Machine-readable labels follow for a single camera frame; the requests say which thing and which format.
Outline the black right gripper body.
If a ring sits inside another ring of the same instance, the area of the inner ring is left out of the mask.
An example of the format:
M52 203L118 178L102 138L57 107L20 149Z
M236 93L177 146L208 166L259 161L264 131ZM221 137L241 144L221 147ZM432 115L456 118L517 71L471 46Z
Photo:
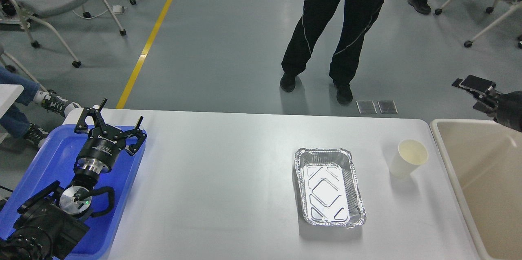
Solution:
M522 131L522 92L500 93L493 91L496 108L493 115L494 122L507 128Z

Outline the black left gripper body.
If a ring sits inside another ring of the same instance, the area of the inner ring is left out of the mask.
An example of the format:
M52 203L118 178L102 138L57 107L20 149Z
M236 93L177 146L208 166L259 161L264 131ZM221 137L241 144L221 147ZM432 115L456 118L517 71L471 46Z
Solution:
M121 137L123 130L109 126L106 131L106 134L99 128L89 131L89 137L76 157L78 164L83 165L88 159L95 159L104 165L104 169L112 169L124 147L123 139L116 139L115 136Z

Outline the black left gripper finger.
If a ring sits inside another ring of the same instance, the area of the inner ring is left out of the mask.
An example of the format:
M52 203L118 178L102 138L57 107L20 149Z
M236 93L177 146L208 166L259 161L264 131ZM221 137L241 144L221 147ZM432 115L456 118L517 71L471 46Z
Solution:
M91 117L93 119L95 128L100 128L102 130L102 133L106 134L107 133L107 124L104 122L104 119L101 115L101 111L102 111L104 105L106 104L106 102L107 102L107 99L104 98L102 100L101 104L98 106L98 108L85 107L82 110L80 118L78 119L78 122L77 122L73 132L77 133L77 134L80 134L80 133L87 134L89 131L88 131L88 126L86 124L86 119L88 117Z
M121 148L124 149L129 156L134 156L141 149L142 145L144 144L147 138L147 134L140 128L143 119L144 117L140 116L136 123L136 126L133 129L121 132L121 134L119 135L119 141L123 141L123 146L121 146ZM133 137L137 138L136 143L127 145L127 139Z

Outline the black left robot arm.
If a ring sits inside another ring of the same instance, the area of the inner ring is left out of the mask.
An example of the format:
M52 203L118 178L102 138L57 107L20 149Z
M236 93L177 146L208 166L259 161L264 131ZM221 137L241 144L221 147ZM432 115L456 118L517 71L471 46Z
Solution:
M95 260L114 239L145 152L143 117L114 126L105 102L51 132L1 211L2 260Z

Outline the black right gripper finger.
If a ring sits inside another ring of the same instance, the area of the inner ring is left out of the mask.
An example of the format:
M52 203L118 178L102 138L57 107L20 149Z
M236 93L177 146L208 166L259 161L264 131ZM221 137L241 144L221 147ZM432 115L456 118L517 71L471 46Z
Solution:
M467 91L476 98L487 97L496 88L495 82L474 75L468 75L464 79L456 79L451 85Z
M498 100L491 98L479 98L473 105L473 109L483 112L489 117L497 117Z

